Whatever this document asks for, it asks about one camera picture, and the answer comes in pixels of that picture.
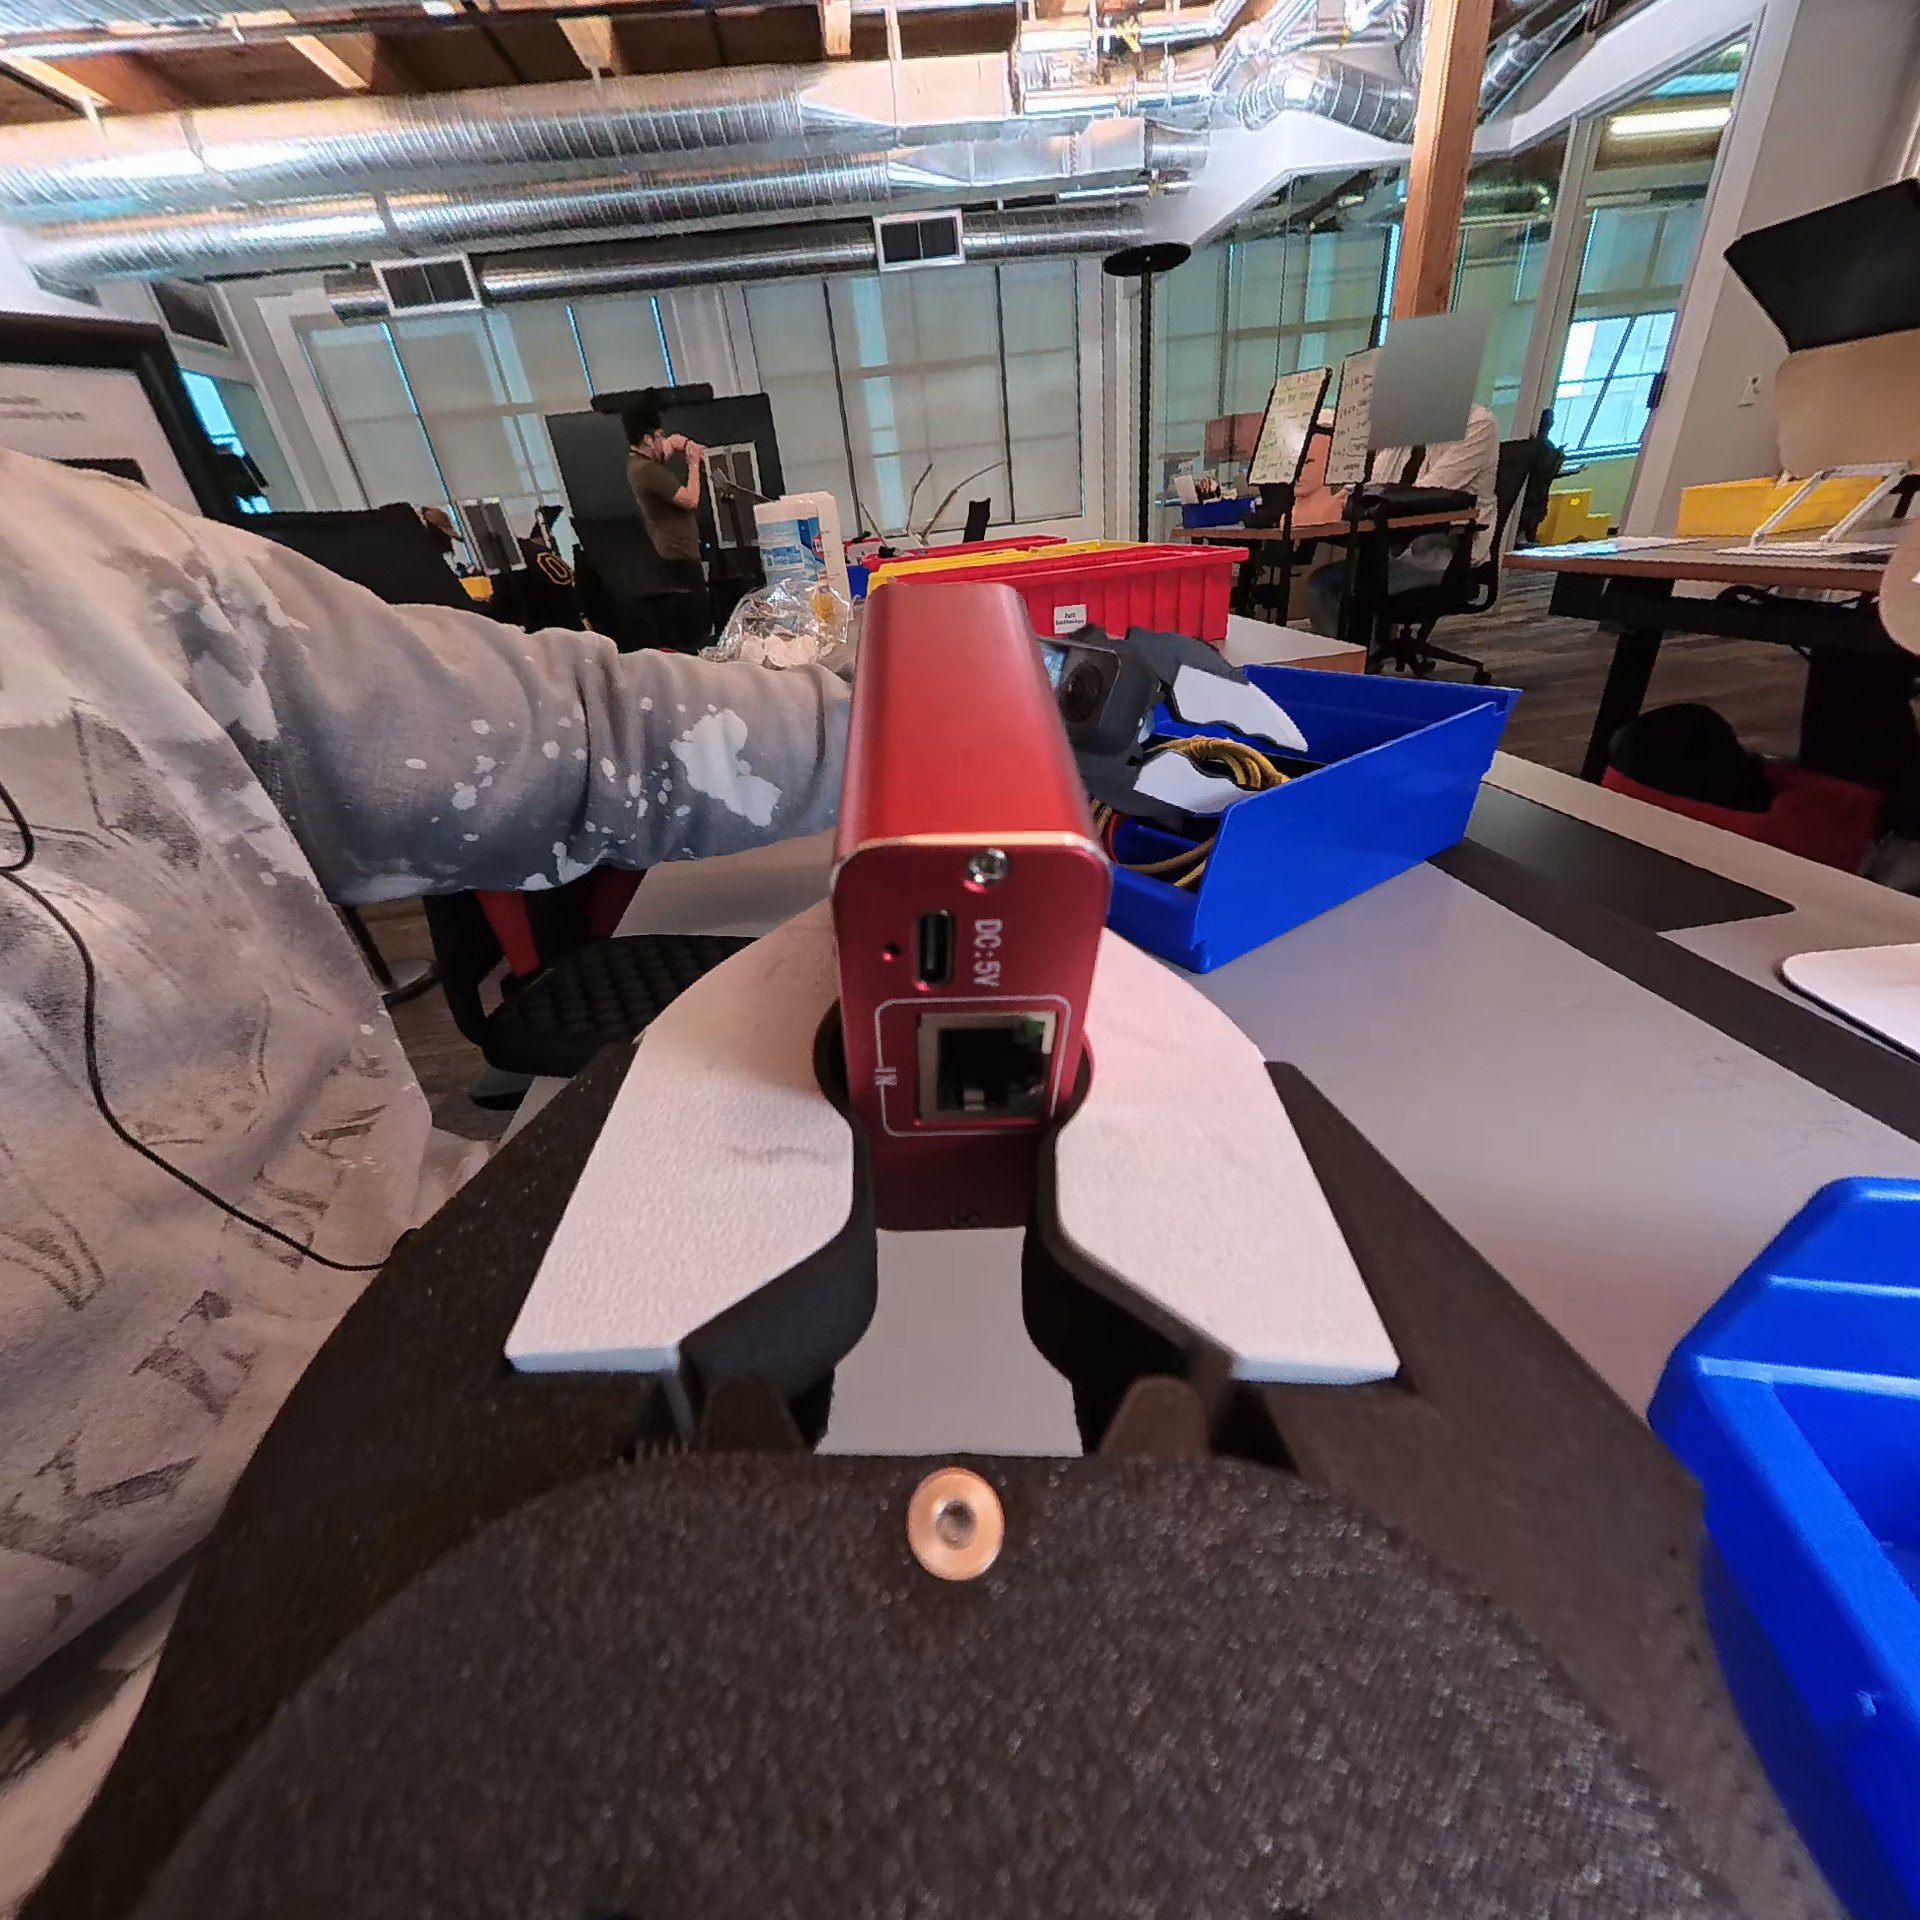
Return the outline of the person's left forearm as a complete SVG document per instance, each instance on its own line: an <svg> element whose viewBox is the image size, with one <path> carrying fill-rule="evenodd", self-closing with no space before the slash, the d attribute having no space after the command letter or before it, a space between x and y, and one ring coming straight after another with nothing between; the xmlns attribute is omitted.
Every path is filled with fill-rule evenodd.
<svg viewBox="0 0 1920 1920"><path fill-rule="evenodd" d="M248 844L268 888L547 895L834 820L850 687L825 668L391 609L232 527L204 523L200 549L248 640L225 728L263 791Z"/></svg>

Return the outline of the wooden office desk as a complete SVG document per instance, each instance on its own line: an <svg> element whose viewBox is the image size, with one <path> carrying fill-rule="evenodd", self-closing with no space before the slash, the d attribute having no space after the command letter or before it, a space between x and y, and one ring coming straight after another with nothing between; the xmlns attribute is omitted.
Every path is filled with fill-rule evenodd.
<svg viewBox="0 0 1920 1920"><path fill-rule="evenodd" d="M1600 784L1617 735L1648 697L1668 639L1764 644L1800 657L1863 657L1916 669L1887 631L1882 583L1888 543L1729 544L1642 540L1532 546L1505 570L1552 581L1551 612L1611 633L1580 777Z"/></svg>
<svg viewBox="0 0 1920 1920"><path fill-rule="evenodd" d="M1293 620L1293 612L1290 612L1291 589L1296 579L1309 570L1307 560L1313 549L1320 544L1332 546L1339 554L1356 549L1360 562L1370 567L1377 560L1391 560L1395 543L1424 535L1464 537L1465 554L1472 554L1477 520L1469 513L1427 513L1402 520L1320 514L1305 521L1285 520L1279 527L1234 523L1183 528L1170 533L1169 540L1186 546L1239 552L1229 612L1269 626L1287 626Z"/></svg>

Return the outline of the blue plastic bin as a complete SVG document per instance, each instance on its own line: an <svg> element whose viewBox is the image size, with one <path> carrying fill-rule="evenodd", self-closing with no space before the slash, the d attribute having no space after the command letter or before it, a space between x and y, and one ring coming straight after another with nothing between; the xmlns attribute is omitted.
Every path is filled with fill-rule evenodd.
<svg viewBox="0 0 1920 1920"><path fill-rule="evenodd" d="M1283 784L1189 824L1111 820L1109 927L1195 975L1309 923L1456 845L1520 696L1505 687L1250 668L1300 752L1160 721L1169 740L1241 740Z"/></svg>
<svg viewBox="0 0 1920 1920"><path fill-rule="evenodd" d="M1827 1184L1668 1356L1724 1685L1849 1916L1919 1916L1919 1184Z"/></svg>

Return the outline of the red floor bag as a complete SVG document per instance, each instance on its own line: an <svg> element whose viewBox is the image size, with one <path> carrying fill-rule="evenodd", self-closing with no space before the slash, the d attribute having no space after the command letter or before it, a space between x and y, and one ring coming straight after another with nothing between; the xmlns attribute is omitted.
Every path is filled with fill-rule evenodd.
<svg viewBox="0 0 1920 1920"><path fill-rule="evenodd" d="M1770 793L1764 812L1675 797L1619 772L1619 768L1608 771L1600 784L1608 791L1739 835L1764 849L1841 873L1859 873L1882 824L1883 796L1784 760L1763 760L1760 771Z"/></svg>

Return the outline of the black monitor screen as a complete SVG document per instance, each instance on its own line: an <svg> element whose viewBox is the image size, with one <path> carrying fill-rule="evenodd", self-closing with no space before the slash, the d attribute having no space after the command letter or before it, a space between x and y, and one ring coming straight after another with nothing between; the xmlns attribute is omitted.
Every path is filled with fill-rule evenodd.
<svg viewBox="0 0 1920 1920"><path fill-rule="evenodd" d="M687 434L704 449L754 439L761 499L784 492L775 410L764 393L715 399L708 386L687 386L664 389L656 396L671 434ZM587 567L609 602L624 609L666 594L667 581L629 484L629 443L616 408L620 401L633 403L636 396L602 396L589 411L547 417L545 431L561 464L568 513L579 540L577 567ZM704 507L706 499L700 507L706 583L715 615L727 618L738 596L761 588L761 556L756 546L715 552L708 543L711 523Z"/></svg>

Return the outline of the black fabric partition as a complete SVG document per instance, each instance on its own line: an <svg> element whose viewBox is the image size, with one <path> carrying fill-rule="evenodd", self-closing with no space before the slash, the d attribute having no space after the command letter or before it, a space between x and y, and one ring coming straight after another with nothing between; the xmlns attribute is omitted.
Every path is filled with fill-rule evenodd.
<svg viewBox="0 0 1920 1920"><path fill-rule="evenodd" d="M359 513L248 514L239 528L361 585L391 609L477 612L418 513L402 504Z"/></svg>

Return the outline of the dark wooden display board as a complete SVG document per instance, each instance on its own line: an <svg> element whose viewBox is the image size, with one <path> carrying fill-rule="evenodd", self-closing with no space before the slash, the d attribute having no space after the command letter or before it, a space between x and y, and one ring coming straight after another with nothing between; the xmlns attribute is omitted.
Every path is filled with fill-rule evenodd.
<svg viewBox="0 0 1920 1920"><path fill-rule="evenodd" d="M1784 472L1919 463L1919 181L1738 239L1729 273L1784 339L1770 386Z"/></svg>

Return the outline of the printed fiducial tag sign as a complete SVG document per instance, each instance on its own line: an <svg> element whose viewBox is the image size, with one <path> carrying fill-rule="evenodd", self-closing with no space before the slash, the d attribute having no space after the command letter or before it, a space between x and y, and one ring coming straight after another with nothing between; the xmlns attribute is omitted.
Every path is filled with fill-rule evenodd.
<svg viewBox="0 0 1920 1920"><path fill-rule="evenodd" d="M156 324L5 315L2 447L136 477L185 513L232 514L213 443Z"/></svg>

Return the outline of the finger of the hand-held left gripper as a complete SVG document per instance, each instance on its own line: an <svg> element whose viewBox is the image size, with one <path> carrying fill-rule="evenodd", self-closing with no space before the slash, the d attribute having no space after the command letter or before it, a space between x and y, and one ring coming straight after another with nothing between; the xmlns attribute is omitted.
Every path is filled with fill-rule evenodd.
<svg viewBox="0 0 1920 1920"><path fill-rule="evenodd" d="M1261 793L1261 754L1241 748L1164 748L1143 760L1135 797L1192 818L1217 818Z"/></svg>
<svg viewBox="0 0 1920 1920"><path fill-rule="evenodd" d="M1291 715L1213 644L1147 628L1129 628L1129 644L1160 680L1160 705L1186 724L1229 729L1275 748L1307 745Z"/></svg>

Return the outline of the clear plastic bag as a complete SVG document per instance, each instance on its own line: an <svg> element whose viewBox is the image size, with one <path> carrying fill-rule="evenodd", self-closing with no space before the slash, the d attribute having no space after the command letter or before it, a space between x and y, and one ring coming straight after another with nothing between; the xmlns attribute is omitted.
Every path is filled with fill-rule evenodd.
<svg viewBox="0 0 1920 1920"><path fill-rule="evenodd" d="M703 659L771 669L818 666L850 680L857 664L853 607L827 579L764 585L738 600Z"/></svg>

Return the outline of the wooden support post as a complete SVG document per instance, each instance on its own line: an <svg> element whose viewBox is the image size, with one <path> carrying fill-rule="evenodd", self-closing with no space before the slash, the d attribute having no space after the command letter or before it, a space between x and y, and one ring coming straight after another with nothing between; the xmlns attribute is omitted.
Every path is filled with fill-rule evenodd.
<svg viewBox="0 0 1920 1920"><path fill-rule="evenodd" d="M1424 13L1424 66L1391 306L1395 322L1445 315L1455 303L1495 12L1495 3L1431 3Z"/></svg>

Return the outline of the black backpack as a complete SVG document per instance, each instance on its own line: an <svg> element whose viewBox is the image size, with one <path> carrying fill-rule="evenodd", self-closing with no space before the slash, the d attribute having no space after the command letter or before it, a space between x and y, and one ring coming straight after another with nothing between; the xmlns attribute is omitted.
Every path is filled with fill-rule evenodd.
<svg viewBox="0 0 1920 1920"><path fill-rule="evenodd" d="M1620 728L1603 780L1695 808L1764 813L1775 803L1767 764L1706 705L1668 705Z"/></svg>

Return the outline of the red metal ethernet adapter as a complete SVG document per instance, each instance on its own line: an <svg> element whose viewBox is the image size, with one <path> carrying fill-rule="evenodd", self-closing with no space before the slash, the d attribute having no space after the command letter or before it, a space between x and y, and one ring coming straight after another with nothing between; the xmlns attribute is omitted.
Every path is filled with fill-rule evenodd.
<svg viewBox="0 0 1920 1920"><path fill-rule="evenodd" d="M1088 1060L1111 895L1021 596L970 577L879 588L831 904L883 1229L1024 1226Z"/></svg>

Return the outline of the yellow plastic bin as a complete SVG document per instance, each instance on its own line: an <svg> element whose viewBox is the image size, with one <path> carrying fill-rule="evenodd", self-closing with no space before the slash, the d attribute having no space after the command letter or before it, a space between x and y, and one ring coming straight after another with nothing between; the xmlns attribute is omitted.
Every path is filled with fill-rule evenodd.
<svg viewBox="0 0 1920 1920"><path fill-rule="evenodd" d="M1135 554L1141 543L1065 543L1048 540L1031 544L999 543L999 544L955 544L931 549L924 556L907 560L885 560L869 567L869 596L885 585L924 583L952 577L976 573L981 579L1001 579L1005 570L1019 573L1021 570L1059 567L1068 560L1088 560L1111 554Z"/></svg>
<svg viewBox="0 0 1920 1920"><path fill-rule="evenodd" d="M1781 477L1746 477L1690 487L1677 505L1672 528L1673 537L1741 544L1764 513L1770 487Z"/></svg>

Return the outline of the white note board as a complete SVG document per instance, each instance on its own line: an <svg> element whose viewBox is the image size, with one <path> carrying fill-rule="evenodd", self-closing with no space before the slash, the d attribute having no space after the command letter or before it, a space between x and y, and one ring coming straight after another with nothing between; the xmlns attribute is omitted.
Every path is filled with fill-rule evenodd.
<svg viewBox="0 0 1920 1920"><path fill-rule="evenodd" d="M1275 379L1247 466L1250 490L1293 490L1300 482L1331 379L1331 369L1305 369Z"/></svg>
<svg viewBox="0 0 1920 1920"><path fill-rule="evenodd" d="M1370 474L1381 352L1381 347L1370 347L1343 361L1329 434L1329 490L1356 490Z"/></svg>

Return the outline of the silver ventilation duct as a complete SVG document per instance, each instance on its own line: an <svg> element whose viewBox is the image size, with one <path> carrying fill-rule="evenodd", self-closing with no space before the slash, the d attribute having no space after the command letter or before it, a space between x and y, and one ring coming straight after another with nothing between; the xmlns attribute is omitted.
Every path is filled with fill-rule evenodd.
<svg viewBox="0 0 1920 1920"><path fill-rule="evenodd" d="M1236 29L1210 77L1207 123L1261 130L1303 112L1393 145L1410 145L1424 61L1429 3L1273 4ZM1479 66L1477 120L1511 105L1552 57L1593 32L1608 4L1492 4Z"/></svg>
<svg viewBox="0 0 1920 1920"><path fill-rule="evenodd" d="M2 204L51 295L461 258L480 304L876 273L888 225L959 265L1106 255L1210 132L1104 91L1021 112L1009 56L759 64L5 130Z"/></svg>

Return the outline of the white wood-edged table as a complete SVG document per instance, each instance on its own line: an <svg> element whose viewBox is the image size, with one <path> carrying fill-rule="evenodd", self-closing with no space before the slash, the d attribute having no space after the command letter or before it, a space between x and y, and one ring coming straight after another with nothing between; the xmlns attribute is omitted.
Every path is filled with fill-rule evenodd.
<svg viewBox="0 0 1920 1920"><path fill-rule="evenodd" d="M1368 666L1368 652L1353 643L1236 612L1227 618L1227 635L1220 643L1220 652L1241 669L1285 666L1360 674Z"/></svg>

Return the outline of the person's torso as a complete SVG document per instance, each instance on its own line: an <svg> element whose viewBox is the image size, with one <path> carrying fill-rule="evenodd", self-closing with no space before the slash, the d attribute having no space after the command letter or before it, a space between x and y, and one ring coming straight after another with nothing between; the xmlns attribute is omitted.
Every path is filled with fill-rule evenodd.
<svg viewBox="0 0 1920 1920"><path fill-rule="evenodd" d="M256 873L204 523L5 453L5 1696L204 1545L472 1164L333 901Z"/></svg>

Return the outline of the white board stand base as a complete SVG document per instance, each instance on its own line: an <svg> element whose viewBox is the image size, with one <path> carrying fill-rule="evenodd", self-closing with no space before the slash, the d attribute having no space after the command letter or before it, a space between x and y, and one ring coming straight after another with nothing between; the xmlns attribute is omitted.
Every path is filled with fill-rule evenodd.
<svg viewBox="0 0 1920 1920"><path fill-rule="evenodd" d="M1839 464L1805 477L1781 477L1767 490L1764 513L1746 540L1751 554L1868 554L1887 544L1896 505L1914 492L1908 463Z"/></svg>
<svg viewBox="0 0 1920 1920"><path fill-rule="evenodd" d="M1791 993L1919 1060L1919 941L1802 951L1778 964Z"/></svg>

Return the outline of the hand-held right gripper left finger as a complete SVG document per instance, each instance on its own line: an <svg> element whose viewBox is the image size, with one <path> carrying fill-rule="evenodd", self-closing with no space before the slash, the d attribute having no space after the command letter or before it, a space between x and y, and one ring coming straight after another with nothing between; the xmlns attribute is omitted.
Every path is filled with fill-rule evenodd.
<svg viewBox="0 0 1920 1920"><path fill-rule="evenodd" d="M648 1377L682 1407L825 1381L879 1303L865 1131L817 1060L827 904L745 945L640 1035L506 1341L524 1377Z"/></svg>

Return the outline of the black floor lamp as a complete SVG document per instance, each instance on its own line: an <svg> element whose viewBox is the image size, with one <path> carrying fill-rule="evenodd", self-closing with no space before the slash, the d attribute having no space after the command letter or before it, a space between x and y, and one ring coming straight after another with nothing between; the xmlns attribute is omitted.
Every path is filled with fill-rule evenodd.
<svg viewBox="0 0 1920 1920"><path fill-rule="evenodd" d="M1169 273L1179 271L1192 249L1183 243L1141 243L1122 248L1101 258L1101 273L1122 282L1136 293L1136 540L1149 544L1155 537L1155 312L1157 287Z"/></svg>

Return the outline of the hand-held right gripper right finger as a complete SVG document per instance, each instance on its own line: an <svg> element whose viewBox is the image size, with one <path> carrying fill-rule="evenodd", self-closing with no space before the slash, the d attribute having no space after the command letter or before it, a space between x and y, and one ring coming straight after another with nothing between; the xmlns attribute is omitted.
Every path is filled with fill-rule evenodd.
<svg viewBox="0 0 1920 1920"><path fill-rule="evenodd" d="M1402 1356L1236 1021L1175 971L1098 971L1088 1055L1041 1153L1061 1265L1232 1381L1391 1381Z"/></svg>

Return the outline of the white wipes container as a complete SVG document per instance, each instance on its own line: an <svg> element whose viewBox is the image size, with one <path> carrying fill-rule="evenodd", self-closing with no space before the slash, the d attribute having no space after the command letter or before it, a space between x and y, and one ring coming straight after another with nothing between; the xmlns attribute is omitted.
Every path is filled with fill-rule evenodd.
<svg viewBox="0 0 1920 1920"><path fill-rule="evenodd" d="M761 499L752 507L764 588L827 585L853 602L840 501L833 492Z"/></svg>

